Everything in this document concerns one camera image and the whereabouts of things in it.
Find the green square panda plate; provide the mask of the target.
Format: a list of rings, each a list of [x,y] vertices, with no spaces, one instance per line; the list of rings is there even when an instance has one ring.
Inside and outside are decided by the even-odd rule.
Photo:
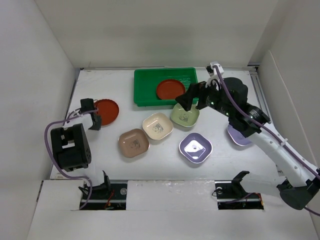
[[[184,108],[177,103],[171,111],[170,119],[182,127],[191,128],[196,124],[199,115],[200,111],[196,109],[195,105],[192,105],[189,111],[185,111]]]

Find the red round scalloped plate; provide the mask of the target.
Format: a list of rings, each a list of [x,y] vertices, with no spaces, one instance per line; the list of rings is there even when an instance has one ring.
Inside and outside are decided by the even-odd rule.
[[[101,125],[107,126],[113,123],[119,115],[118,104],[111,99],[100,99],[94,103],[98,108],[97,114],[101,117]]]

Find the brown square panda plate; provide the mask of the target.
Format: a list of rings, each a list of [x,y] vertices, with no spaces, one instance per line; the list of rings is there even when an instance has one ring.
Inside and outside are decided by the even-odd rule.
[[[150,143],[145,132],[135,128],[119,136],[118,146],[126,158],[134,158],[147,152]]]

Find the cream square panda plate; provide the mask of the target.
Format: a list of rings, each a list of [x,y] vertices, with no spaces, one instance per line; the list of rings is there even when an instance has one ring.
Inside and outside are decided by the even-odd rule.
[[[142,122],[142,129],[152,140],[162,140],[173,131],[173,123],[161,112],[154,113]]]

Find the purple square plate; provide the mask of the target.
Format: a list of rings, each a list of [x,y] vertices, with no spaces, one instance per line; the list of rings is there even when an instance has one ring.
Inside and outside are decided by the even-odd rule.
[[[213,146],[203,135],[192,132],[179,143],[178,149],[191,163],[201,164],[212,153]]]
[[[238,146],[245,147],[252,143],[249,139],[244,137],[239,131],[234,129],[230,124],[227,126],[227,132],[233,140],[233,142]]]

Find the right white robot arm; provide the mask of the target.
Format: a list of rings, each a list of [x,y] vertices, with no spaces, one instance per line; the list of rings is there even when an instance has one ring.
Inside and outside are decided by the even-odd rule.
[[[188,90],[176,97],[185,111],[197,98],[198,110],[210,107],[228,118],[228,123],[243,137],[259,147],[282,171],[272,179],[241,171],[227,189],[238,202],[253,193],[281,198],[295,210],[305,209],[320,190],[320,170],[305,160],[276,130],[270,118],[258,107],[248,103],[248,87],[235,77],[220,81],[213,79],[192,83]]]

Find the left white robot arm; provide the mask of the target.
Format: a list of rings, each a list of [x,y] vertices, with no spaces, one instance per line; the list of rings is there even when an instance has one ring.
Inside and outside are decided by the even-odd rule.
[[[50,134],[51,146],[47,148],[53,165],[58,172],[70,180],[83,179],[92,190],[91,179],[82,174],[69,175],[78,169],[87,169],[92,162],[92,153],[87,139],[87,131],[99,131],[102,118],[92,98],[80,100],[80,108],[65,120],[50,123],[45,129],[45,140]]]

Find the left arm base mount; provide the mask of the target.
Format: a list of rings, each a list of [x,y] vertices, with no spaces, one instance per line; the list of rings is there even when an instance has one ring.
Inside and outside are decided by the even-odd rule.
[[[93,189],[88,203],[82,210],[88,211],[124,211],[127,205],[127,181],[111,181],[111,190],[107,191],[106,187],[98,190],[97,186]]]

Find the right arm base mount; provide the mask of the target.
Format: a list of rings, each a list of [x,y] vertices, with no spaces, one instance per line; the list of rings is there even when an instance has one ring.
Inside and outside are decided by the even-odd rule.
[[[217,180],[211,196],[216,198],[218,210],[264,210],[260,193],[246,192],[231,180]]]

